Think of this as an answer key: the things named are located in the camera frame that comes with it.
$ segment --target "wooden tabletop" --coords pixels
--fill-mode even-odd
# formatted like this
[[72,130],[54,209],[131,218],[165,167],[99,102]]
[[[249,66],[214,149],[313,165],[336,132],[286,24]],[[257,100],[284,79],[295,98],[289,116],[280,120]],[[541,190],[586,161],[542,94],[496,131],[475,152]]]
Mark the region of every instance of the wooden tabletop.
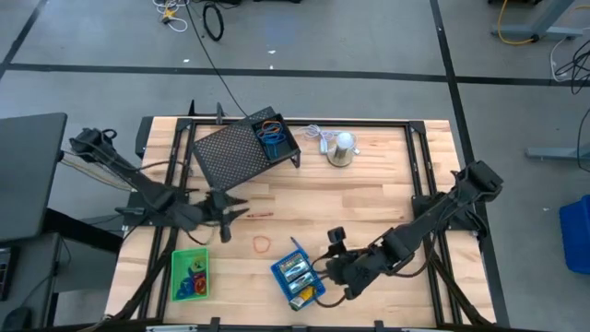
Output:
[[[147,142],[144,163],[167,160],[170,155],[174,117],[154,118]],[[458,171],[450,125],[447,121],[425,121],[433,169],[438,189],[454,184],[450,171]],[[206,136],[220,126],[199,125],[196,138]],[[413,184],[408,164],[405,134],[398,128],[347,127],[359,140],[360,155],[347,168],[335,168],[318,152],[318,141],[306,139],[297,127],[291,127],[301,147],[301,167],[290,161],[264,172],[229,191],[232,196],[249,200],[252,213],[273,212],[272,217],[236,219],[231,226],[232,239],[221,243],[218,232],[207,247],[210,259],[210,295],[206,300],[169,302],[165,322],[208,324],[220,317],[221,324],[272,326],[373,326],[383,320],[386,326],[435,326],[428,277],[422,273],[413,279],[380,276],[357,299],[344,301],[337,308],[324,309],[315,303],[299,312],[292,311],[275,281],[270,266],[295,250],[293,236],[311,259],[323,254],[329,245],[326,232],[343,226],[349,248],[364,247],[390,227],[412,221],[410,197]],[[180,151],[184,151],[186,136]],[[419,144],[416,144],[420,156]],[[167,165],[147,170],[154,181],[164,181]],[[175,176],[178,182],[180,168]],[[198,163],[192,159],[193,176],[188,188],[208,188]],[[421,178],[426,179],[423,169]],[[422,181],[428,192],[426,181]],[[193,193],[197,202],[203,193]],[[132,296],[146,274],[154,228],[142,227],[125,241],[114,274],[106,313],[115,314]],[[168,239],[165,232],[162,248]],[[191,233],[205,241],[211,229]],[[271,244],[267,252],[254,250],[254,237],[265,236]],[[469,300],[490,321],[495,321],[478,241],[467,231],[448,231],[447,238],[454,277]],[[180,233],[176,249],[197,247]],[[402,272],[418,269],[424,262],[423,250]],[[451,322],[446,288],[439,278],[445,319]],[[323,302],[335,302],[343,292],[325,280]],[[154,316],[159,295],[159,279],[154,283],[148,316]]]

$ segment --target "orange rubber band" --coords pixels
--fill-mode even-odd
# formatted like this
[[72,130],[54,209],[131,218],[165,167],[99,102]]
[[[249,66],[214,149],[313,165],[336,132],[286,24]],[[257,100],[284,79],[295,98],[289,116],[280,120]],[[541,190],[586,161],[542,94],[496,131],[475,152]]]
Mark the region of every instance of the orange rubber band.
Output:
[[[263,239],[263,240],[266,240],[266,243],[267,243],[267,245],[266,245],[266,248],[265,248],[265,250],[258,250],[258,247],[256,246],[256,239]],[[270,243],[271,243],[270,239],[269,239],[269,238],[267,238],[267,237],[266,237],[266,236],[264,236],[264,235],[258,235],[258,236],[254,236],[254,237],[253,237],[253,239],[252,239],[252,246],[254,247],[254,251],[255,251],[257,254],[264,254],[264,253],[268,252],[268,250],[270,249]]]

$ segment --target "cable bundle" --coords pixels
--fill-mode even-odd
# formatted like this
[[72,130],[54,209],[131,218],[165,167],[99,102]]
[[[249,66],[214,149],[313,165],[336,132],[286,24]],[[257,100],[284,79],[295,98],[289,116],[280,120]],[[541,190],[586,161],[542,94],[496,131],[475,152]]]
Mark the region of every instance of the cable bundle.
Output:
[[[586,67],[586,61],[588,60],[588,56],[590,56],[590,47],[586,47],[590,43],[590,40],[585,42],[580,48],[576,50],[573,54],[572,60],[559,67],[554,75],[555,77],[561,77],[566,75],[568,72],[572,72],[571,79],[570,79],[570,89],[572,94],[578,94],[580,90],[586,85],[588,78],[590,78],[590,68]],[[580,81],[581,83],[576,87],[575,82]]]

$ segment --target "green plastic bin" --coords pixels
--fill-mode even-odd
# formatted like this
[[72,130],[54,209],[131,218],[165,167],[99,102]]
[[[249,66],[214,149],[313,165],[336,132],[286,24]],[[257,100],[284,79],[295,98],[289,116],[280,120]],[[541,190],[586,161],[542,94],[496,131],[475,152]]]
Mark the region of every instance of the green plastic bin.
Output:
[[171,283],[171,300],[173,302],[206,299],[209,296],[209,252],[207,249],[197,248],[173,252]]

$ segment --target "concrete floor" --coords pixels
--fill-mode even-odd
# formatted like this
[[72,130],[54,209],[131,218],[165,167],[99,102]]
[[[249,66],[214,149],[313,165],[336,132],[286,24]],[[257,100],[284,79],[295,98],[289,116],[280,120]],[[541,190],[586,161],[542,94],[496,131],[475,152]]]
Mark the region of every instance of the concrete floor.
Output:
[[[510,4],[505,23],[531,21],[549,1],[537,7]],[[0,3],[0,58],[37,4]],[[199,12],[201,5],[194,5]],[[458,76],[549,78],[553,42],[512,47],[490,36],[499,6],[484,0],[442,0],[440,8]],[[204,38],[220,68],[272,66],[442,78],[226,77],[246,112],[272,105],[286,116],[448,119],[457,150],[462,150],[429,0],[303,0],[300,5],[246,0],[223,15],[223,40]],[[590,26],[587,15],[579,11],[567,24]],[[181,10],[179,17],[186,18],[186,13]],[[565,42],[556,61],[571,58],[586,40]],[[148,0],[49,0],[12,63],[210,67],[193,32],[176,33],[159,24]],[[577,126],[590,106],[589,91],[573,97],[561,87],[459,85],[475,156],[505,180],[488,213],[514,327],[580,331],[590,324],[590,278],[566,268],[558,217],[560,206],[587,194],[590,177],[574,163],[524,157],[527,147],[575,144]],[[140,117],[186,113],[191,99],[198,112],[212,112],[220,101],[228,113],[239,113],[214,76],[7,70],[0,79],[1,117],[65,112],[66,137],[85,126],[114,128],[119,132],[115,146],[136,163]],[[126,193],[60,166],[50,206],[84,219],[110,215],[126,198]],[[120,221],[101,227],[119,229]],[[60,296],[57,325],[100,317],[115,264],[112,255],[69,245],[74,260],[58,281],[58,289],[68,292]],[[85,274],[90,268],[101,273]]]

